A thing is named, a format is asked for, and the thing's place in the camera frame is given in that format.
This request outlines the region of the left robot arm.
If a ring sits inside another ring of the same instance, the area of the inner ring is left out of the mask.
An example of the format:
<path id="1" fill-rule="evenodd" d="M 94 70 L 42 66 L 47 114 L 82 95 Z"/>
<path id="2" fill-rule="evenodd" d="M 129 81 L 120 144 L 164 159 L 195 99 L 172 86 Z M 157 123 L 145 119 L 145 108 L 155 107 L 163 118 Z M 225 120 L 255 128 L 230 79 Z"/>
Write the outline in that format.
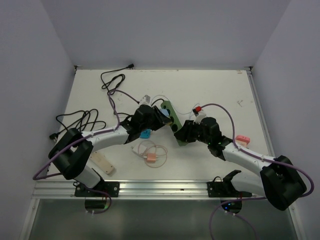
<path id="1" fill-rule="evenodd" d="M 156 106 L 140 105 L 133 115 L 116 126 L 95 131 L 69 129 L 49 152 L 48 157 L 66 180 L 86 186 L 92 196 L 103 193 L 102 177 L 87 166 L 90 155 L 102 149 L 137 140 L 147 129 L 157 131 L 172 123 Z"/>

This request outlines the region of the light blue usb charger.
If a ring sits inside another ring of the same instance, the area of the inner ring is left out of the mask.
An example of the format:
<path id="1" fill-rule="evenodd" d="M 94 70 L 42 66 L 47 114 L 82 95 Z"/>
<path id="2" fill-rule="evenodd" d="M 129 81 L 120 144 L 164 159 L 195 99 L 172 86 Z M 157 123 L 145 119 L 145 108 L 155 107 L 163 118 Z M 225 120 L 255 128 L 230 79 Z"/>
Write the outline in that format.
<path id="1" fill-rule="evenodd" d="M 160 111 L 161 111 L 161 113 L 162 113 L 163 115 L 165 115 L 166 117 L 169 117 L 169 116 L 170 116 L 170 112 L 169 112 L 167 109 L 161 108 Z"/>

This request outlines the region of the blue plug adapter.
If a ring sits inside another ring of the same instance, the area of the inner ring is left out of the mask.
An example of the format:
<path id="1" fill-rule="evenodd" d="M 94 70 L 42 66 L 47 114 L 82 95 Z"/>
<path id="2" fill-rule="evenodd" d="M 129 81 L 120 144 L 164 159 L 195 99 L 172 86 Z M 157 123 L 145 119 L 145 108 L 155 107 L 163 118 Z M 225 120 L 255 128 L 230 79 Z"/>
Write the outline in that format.
<path id="1" fill-rule="evenodd" d="M 149 139 L 151 136 L 151 130 L 150 129 L 146 129 L 144 131 L 141 132 L 140 134 L 140 138 L 141 139 Z"/>

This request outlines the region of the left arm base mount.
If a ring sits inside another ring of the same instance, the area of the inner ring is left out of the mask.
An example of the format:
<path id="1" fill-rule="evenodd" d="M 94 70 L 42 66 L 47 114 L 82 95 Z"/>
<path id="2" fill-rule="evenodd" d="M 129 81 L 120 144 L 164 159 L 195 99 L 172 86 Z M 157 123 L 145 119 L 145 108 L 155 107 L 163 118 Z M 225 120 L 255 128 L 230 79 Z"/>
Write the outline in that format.
<path id="1" fill-rule="evenodd" d="M 117 198 L 120 191 L 120 183 L 118 181 L 102 181 L 94 188 L 86 188 L 80 182 L 74 182 L 75 187 L 74 196 L 84 198 L 105 197 L 107 193 L 111 198 Z"/>

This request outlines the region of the white usb charger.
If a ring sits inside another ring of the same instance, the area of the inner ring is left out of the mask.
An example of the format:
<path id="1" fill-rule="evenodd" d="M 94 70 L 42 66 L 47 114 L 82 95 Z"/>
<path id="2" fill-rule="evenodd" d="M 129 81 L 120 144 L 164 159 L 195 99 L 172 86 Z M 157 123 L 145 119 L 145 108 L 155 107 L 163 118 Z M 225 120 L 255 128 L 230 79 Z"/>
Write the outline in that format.
<path id="1" fill-rule="evenodd" d="M 131 148 L 131 150 L 132 150 L 132 152 L 135 154 L 135 155 L 137 155 L 138 157 L 142 157 L 142 155 L 141 155 L 141 153 L 140 153 L 140 151 L 139 151 L 139 146 L 133 146 L 132 148 Z"/>

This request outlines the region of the salmon usb charger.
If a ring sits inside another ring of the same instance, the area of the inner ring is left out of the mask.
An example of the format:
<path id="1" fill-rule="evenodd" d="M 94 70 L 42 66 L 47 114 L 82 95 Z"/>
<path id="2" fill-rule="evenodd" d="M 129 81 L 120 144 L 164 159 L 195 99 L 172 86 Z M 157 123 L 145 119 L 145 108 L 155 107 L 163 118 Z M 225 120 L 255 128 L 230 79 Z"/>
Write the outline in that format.
<path id="1" fill-rule="evenodd" d="M 155 163 L 158 159 L 158 156 L 156 153 L 147 153 L 146 156 L 145 156 L 145 161 L 147 163 Z"/>

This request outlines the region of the pink charger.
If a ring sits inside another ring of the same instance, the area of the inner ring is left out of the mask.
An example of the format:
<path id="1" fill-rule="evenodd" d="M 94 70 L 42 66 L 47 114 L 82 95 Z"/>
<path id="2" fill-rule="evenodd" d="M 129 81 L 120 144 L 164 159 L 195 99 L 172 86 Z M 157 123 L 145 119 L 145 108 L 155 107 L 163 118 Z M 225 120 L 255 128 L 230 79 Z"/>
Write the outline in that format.
<path id="1" fill-rule="evenodd" d="M 244 136 L 244 135 L 237 135 L 235 137 L 235 141 L 237 144 L 239 144 L 242 147 L 247 148 L 249 143 L 251 142 L 251 139 L 248 136 Z"/>

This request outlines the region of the green power strip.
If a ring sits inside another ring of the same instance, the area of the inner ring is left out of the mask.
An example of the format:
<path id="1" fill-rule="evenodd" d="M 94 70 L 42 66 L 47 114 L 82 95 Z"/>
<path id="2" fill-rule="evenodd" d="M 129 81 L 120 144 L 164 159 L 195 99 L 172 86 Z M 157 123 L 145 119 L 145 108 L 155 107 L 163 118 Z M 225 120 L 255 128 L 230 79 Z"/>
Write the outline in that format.
<path id="1" fill-rule="evenodd" d="M 160 106 L 168 113 L 168 117 L 171 119 L 170 128 L 173 132 L 173 135 L 175 135 L 175 133 L 182 128 L 182 124 L 178 118 L 176 111 L 174 110 L 172 103 L 169 100 L 165 100 Z"/>

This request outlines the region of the cream power strip red sockets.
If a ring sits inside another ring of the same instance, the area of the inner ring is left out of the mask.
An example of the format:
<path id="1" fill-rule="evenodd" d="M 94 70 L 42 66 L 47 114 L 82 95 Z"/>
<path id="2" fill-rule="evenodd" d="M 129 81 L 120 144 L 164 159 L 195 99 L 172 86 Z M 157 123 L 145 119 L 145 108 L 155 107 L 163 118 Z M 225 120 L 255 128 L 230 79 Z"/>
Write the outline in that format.
<path id="1" fill-rule="evenodd" d="M 89 159 L 92 162 L 92 167 L 95 171 L 103 172 L 108 176 L 112 176 L 115 173 L 114 165 L 106 159 L 104 154 L 96 151 L 91 153 Z"/>

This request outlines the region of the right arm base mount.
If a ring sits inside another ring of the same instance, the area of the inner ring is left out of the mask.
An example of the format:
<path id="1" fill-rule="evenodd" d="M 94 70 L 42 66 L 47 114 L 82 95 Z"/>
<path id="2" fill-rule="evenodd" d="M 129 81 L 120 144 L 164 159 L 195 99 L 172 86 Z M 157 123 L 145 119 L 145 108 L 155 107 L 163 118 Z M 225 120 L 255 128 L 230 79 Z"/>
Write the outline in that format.
<path id="1" fill-rule="evenodd" d="M 252 193 L 247 191 L 238 191 L 235 189 L 231 180 L 239 173 L 241 170 L 233 170 L 227 174 L 224 178 L 216 176 L 212 181 L 208 181 L 207 184 L 207 194 L 209 198 L 249 198 L 252 197 Z"/>

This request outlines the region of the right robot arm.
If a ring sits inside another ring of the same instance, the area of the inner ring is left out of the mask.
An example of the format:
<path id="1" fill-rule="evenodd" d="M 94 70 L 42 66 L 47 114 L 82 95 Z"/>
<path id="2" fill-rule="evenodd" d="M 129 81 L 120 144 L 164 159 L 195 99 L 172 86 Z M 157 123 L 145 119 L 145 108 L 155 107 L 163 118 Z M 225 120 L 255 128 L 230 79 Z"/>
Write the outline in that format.
<path id="1" fill-rule="evenodd" d="M 276 209 L 284 211 L 307 190 L 287 157 L 281 155 L 269 159 L 253 151 L 245 153 L 242 146 L 235 147 L 233 140 L 222 134 L 213 117 L 205 117 L 200 122 L 186 120 L 174 136 L 185 143 L 204 143 L 214 157 L 253 173 L 247 176 L 241 170 L 233 170 L 219 182 L 209 181 L 208 187 L 216 197 L 250 197 L 256 194 L 265 197 Z"/>

